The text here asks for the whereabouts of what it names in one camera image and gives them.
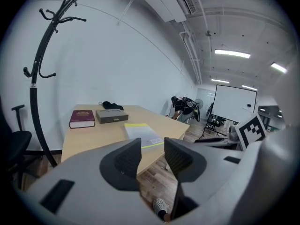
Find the fluorescent light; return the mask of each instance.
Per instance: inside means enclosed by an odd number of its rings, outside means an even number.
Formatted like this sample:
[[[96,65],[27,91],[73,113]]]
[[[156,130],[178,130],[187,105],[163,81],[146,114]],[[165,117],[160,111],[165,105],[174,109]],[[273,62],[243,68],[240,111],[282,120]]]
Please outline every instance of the fluorescent light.
[[[251,87],[248,87],[248,86],[245,86],[245,85],[242,85],[242,87],[243,87],[243,88],[252,89],[252,90],[254,90],[254,91],[257,91],[257,89],[256,89],[256,88],[251,88]]]
[[[217,79],[212,79],[214,82],[220,82],[220,83],[229,83],[228,81],[222,81],[222,80],[217,80]]]
[[[271,67],[276,68],[277,70],[279,70],[280,72],[286,73],[287,70],[285,68],[283,68],[282,66],[276,64],[275,62],[271,65]]]
[[[243,57],[243,58],[250,58],[249,53],[235,52],[235,51],[229,51],[229,50],[216,49],[215,54],[232,55],[232,56],[238,56],[238,57]]]

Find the chair armrest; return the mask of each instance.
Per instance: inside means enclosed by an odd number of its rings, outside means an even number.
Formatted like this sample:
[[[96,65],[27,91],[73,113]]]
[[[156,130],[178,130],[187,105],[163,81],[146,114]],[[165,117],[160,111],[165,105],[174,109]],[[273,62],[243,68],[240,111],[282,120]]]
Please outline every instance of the chair armrest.
[[[25,105],[23,104],[23,105],[18,105],[18,106],[16,106],[16,107],[13,107],[11,110],[12,111],[17,111],[17,110],[19,110],[19,109],[21,109],[21,108],[24,108],[25,107]]]
[[[18,125],[19,125],[19,129],[20,131],[22,131],[22,124],[21,124],[21,118],[20,118],[20,109],[25,107],[25,105],[18,105],[16,107],[13,107],[11,110],[15,111],[16,116],[17,116],[17,120],[18,120]]]

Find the office chair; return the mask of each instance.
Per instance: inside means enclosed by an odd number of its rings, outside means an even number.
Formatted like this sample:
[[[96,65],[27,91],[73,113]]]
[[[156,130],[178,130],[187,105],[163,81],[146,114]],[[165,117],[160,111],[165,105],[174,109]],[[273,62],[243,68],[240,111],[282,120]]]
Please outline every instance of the office chair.
[[[26,151],[31,140],[31,132],[23,131],[20,118],[20,109],[25,105],[13,107],[11,110],[16,112],[17,121],[20,131],[12,132],[8,123],[5,120],[0,97],[0,130],[1,130],[1,143],[4,145],[4,165],[8,177],[18,172],[17,185],[18,188],[22,187],[23,173],[38,178],[38,176],[31,174],[26,168],[41,156],[35,156],[25,161],[23,154]]]

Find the projector screen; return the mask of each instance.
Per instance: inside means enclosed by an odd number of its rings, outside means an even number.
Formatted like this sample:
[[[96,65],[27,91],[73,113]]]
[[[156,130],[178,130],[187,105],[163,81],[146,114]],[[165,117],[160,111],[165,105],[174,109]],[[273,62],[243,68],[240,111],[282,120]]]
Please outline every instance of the projector screen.
[[[255,102],[256,91],[217,85],[211,114],[242,122],[254,112]]]

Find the black bag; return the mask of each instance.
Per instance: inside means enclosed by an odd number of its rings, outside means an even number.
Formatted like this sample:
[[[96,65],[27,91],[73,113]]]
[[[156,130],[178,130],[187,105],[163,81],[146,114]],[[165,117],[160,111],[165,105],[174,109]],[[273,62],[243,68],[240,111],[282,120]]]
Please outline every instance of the black bag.
[[[120,105],[117,105],[115,103],[111,104],[110,102],[103,102],[102,103],[102,106],[105,108],[105,109],[120,109],[120,110],[124,110],[124,108]]]

